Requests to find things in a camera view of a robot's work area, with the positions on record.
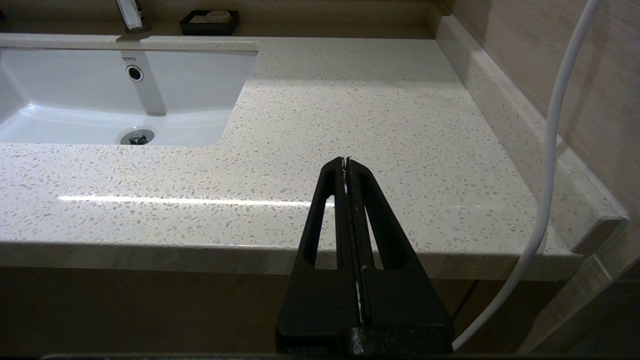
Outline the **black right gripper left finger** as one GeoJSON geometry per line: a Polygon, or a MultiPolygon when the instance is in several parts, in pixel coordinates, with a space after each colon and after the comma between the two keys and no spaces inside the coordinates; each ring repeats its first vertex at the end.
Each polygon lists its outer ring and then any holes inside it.
{"type": "Polygon", "coordinates": [[[327,162],[318,176],[276,322],[279,353],[342,353],[346,333],[361,323],[345,170],[345,159],[337,157],[327,162]],[[336,268],[318,269],[320,234],[329,197],[334,198],[336,268]]]}

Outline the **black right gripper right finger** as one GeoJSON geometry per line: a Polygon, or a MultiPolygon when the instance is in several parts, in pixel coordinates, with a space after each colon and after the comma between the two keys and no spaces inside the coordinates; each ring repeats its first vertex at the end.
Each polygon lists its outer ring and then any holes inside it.
{"type": "Polygon", "coordinates": [[[348,159],[347,188],[360,301],[360,324],[349,332],[349,352],[452,353],[453,323],[372,171],[348,159]]]}

